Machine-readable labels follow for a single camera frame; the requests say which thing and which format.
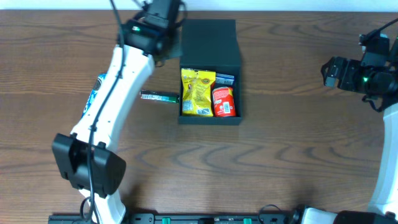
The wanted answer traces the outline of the black gift box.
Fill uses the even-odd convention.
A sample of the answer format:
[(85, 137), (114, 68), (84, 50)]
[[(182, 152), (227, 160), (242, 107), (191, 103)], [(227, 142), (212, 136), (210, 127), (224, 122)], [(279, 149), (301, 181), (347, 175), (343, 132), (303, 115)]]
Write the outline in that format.
[(182, 114), (179, 106), (178, 123), (194, 125), (237, 126), (243, 120), (242, 58), (232, 19), (188, 19), (182, 26), (182, 56), (180, 68), (209, 70), (232, 75), (235, 117), (198, 117)]

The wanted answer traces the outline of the yellow snack bag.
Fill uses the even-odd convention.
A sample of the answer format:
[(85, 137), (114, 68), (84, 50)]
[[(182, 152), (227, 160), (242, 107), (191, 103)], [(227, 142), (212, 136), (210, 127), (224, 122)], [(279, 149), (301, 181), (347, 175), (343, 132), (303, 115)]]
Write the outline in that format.
[(213, 117), (211, 90), (216, 72), (208, 70), (181, 69), (183, 85), (182, 114), (184, 116)]

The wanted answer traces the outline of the green candy bar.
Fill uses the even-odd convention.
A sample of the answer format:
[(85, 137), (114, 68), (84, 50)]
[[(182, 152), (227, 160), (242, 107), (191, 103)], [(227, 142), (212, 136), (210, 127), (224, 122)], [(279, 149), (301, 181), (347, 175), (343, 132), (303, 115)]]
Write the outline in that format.
[(179, 104), (180, 102), (180, 95), (178, 93), (141, 90), (140, 97), (143, 100), (160, 101), (164, 103)]

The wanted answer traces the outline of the small blue snack packet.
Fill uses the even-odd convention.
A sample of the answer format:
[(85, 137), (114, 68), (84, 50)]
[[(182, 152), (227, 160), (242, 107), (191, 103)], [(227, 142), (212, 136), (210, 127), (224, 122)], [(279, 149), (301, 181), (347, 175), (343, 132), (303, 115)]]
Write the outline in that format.
[(220, 84), (220, 85), (231, 86), (231, 85), (233, 85), (234, 80), (235, 80), (235, 78), (232, 75), (217, 73), (215, 83)]

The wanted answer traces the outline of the blue Oreo cookie pack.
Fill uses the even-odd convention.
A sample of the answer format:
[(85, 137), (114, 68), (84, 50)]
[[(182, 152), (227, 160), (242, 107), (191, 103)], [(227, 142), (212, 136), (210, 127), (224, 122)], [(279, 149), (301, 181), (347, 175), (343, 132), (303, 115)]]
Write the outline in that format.
[(85, 108), (83, 110), (82, 116), (84, 117), (84, 115), (87, 113), (87, 111), (89, 110), (90, 106), (93, 104), (96, 95), (98, 94), (99, 89), (101, 88), (105, 78), (106, 78), (107, 74), (106, 73), (101, 73), (98, 75), (95, 84), (93, 86), (93, 89), (91, 90), (91, 93), (88, 97), (88, 100), (86, 102)]

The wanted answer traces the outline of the red soda can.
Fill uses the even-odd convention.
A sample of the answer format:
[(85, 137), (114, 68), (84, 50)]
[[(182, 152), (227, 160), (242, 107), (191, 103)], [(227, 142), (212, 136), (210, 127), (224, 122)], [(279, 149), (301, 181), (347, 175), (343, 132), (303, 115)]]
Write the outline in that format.
[(216, 117), (235, 117), (233, 89), (229, 86), (215, 88), (212, 91), (213, 108)]

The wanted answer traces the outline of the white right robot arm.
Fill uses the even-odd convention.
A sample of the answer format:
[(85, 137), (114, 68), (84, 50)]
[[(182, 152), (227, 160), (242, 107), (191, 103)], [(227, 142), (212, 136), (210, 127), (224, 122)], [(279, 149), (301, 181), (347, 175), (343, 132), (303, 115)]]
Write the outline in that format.
[(376, 188), (365, 212), (326, 212), (299, 206), (287, 223), (397, 223), (397, 44), (384, 25), (359, 35), (361, 60), (332, 57), (321, 68), (323, 84), (363, 94), (362, 101), (383, 114), (384, 144)]

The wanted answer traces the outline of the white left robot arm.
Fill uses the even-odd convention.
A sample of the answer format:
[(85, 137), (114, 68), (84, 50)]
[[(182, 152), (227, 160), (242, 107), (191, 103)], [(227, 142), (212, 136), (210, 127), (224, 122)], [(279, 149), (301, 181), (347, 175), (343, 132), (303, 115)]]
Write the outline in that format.
[(157, 25), (129, 20), (119, 26), (119, 41), (106, 77), (91, 105), (69, 135), (52, 143), (60, 175), (84, 196), (74, 223), (121, 223), (126, 214), (119, 186), (126, 161), (115, 152), (136, 95), (158, 61), (180, 56), (180, 22)]

